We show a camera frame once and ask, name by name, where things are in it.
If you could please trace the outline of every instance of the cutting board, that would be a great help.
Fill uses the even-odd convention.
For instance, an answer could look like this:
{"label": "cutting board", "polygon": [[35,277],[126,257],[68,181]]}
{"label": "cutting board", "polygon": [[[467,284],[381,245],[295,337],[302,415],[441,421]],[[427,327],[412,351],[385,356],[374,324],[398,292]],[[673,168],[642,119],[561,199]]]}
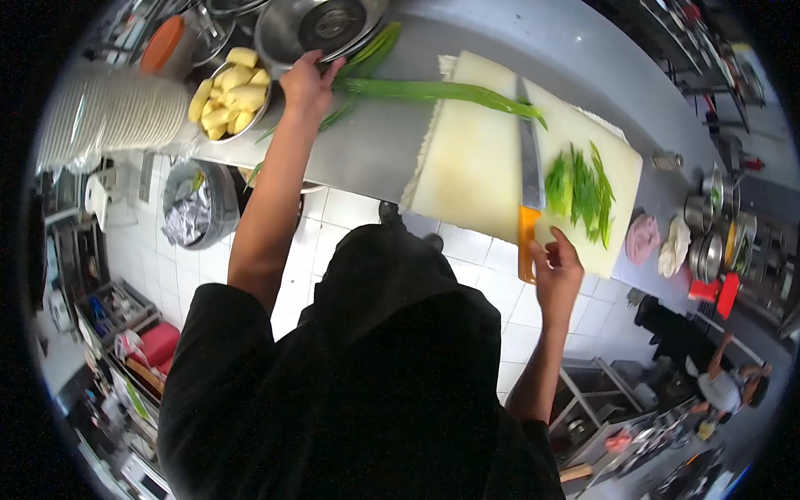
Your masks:
{"label": "cutting board", "polygon": [[[488,59],[461,52],[451,69],[453,82],[484,86],[516,99],[517,75]],[[616,263],[634,208],[642,157],[611,128],[587,113],[525,80],[528,95],[541,111],[548,130],[534,120],[537,154],[546,176],[560,151],[570,143],[584,149],[590,141],[600,151],[606,176],[617,201],[612,205],[608,249],[586,236],[582,221],[547,210],[536,225],[536,239],[552,241],[556,226],[575,245],[586,272],[609,277]],[[437,106],[422,145],[414,178],[402,205],[413,212],[517,243],[518,208],[522,197],[519,119],[472,102],[444,101]]]}

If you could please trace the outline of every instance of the knife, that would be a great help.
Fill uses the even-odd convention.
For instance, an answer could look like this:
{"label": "knife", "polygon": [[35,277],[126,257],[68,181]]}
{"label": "knife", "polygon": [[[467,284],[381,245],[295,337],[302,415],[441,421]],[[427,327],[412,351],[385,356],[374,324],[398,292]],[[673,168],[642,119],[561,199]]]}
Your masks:
{"label": "knife", "polygon": [[[528,90],[522,77],[517,77],[517,96],[528,100]],[[530,242],[534,240],[534,226],[545,209],[545,187],[542,169],[539,168],[536,151],[536,136],[531,120],[520,118],[519,143],[522,164],[522,203],[519,206],[519,224],[517,233],[519,279],[531,285],[536,284],[534,274],[534,256],[530,251]]]}

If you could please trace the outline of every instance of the white tile floor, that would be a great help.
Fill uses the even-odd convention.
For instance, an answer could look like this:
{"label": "white tile floor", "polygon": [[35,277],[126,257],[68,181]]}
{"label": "white tile floor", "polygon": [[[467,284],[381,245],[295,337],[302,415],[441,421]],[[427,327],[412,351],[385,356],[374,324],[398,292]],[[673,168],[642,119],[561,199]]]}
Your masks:
{"label": "white tile floor", "polygon": [[[106,238],[112,275],[127,280],[181,328],[194,290],[203,283],[226,281],[233,238],[199,252],[169,246],[161,235],[162,216],[156,210],[162,179],[168,172],[168,158],[157,157],[150,203],[140,202],[131,192],[133,201],[126,213],[116,213],[111,219],[120,223],[108,229]],[[131,178],[138,180],[138,172],[131,172]],[[459,282],[476,287],[500,311],[503,333],[498,394],[505,399],[533,353],[542,328],[536,287],[523,284],[516,276],[516,247],[416,214],[404,214],[403,218],[417,236],[438,232]],[[271,319],[276,340],[297,325],[300,311],[314,300],[314,284],[322,279],[339,240],[352,228],[377,221],[377,200],[328,188],[306,196]],[[627,306],[629,289],[614,280],[584,277],[570,318],[566,356],[650,362],[654,346],[648,344],[650,334],[633,323],[636,310]]]}

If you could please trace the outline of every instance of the countertop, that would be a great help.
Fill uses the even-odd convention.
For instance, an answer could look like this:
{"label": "countertop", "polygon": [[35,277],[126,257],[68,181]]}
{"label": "countertop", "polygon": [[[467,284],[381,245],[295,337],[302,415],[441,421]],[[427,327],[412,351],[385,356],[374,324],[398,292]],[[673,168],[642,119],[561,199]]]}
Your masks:
{"label": "countertop", "polygon": [[[703,173],[715,162],[722,164],[708,131],[672,82],[623,32],[580,0],[395,0],[388,16],[402,22],[402,34],[376,78],[438,80],[437,55],[468,50],[620,127],[645,159],[636,207],[656,216],[662,239]],[[364,98],[319,135],[306,180],[398,202],[416,167],[432,109],[426,102]],[[256,139],[277,123],[282,110],[278,91],[251,130],[227,144],[202,139],[194,156],[252,168],[270,143],[255,144]],[[655,170],[650,157],[658,149],[682,154],[682,171]],[[687,297],[687,266],[667,279],[656,271],[657,257],[654,253],[633,266],[623,250],[612,276],[680,314],[694,310]]]}

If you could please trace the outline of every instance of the aluminum foil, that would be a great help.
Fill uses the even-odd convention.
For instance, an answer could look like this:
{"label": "aluminum foil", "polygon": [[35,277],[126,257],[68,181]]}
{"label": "aluminum foil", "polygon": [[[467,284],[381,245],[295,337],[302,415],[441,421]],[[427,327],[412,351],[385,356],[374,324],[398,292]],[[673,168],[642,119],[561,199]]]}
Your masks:
{"label": "aluminum foil", "polygon": [[192,189],[192,180],[178,187],[178,199],[166,213],[166,224],[161,232],[171,245],[186,247],[196,242],[208,231],[211,199],[208,181],[198,190]]}

